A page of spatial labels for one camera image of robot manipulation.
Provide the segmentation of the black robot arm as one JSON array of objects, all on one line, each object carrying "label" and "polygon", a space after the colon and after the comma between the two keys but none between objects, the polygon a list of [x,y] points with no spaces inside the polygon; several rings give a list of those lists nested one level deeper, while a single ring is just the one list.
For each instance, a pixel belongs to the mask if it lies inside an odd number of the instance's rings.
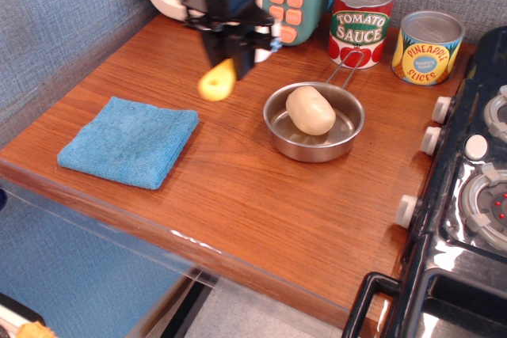
[{"label": "black robot arm", "polygon": [[211,65],[233,62],[241,80],[255,65],[257,49],[277,51],[280,38],[273,35],[275,19],[257,0],[181,0],[187,10],[185,23],[199,30]]}]

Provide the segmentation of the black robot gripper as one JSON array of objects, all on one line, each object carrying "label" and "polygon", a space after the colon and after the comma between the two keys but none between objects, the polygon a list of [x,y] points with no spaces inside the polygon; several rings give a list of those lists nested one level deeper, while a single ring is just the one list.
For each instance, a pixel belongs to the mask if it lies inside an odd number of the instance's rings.
[{"label": "black robot gripper", "polygon": [[[273,35],[274,18],[257,5],[257,0],[181,0],[186,8],[185,23],[201,31],[204,49],[212,67],[233,59],[238,80],[254,67],[256,49],[278,51],[280,37]],[[229,27],[267,28],[233,35]]]}]

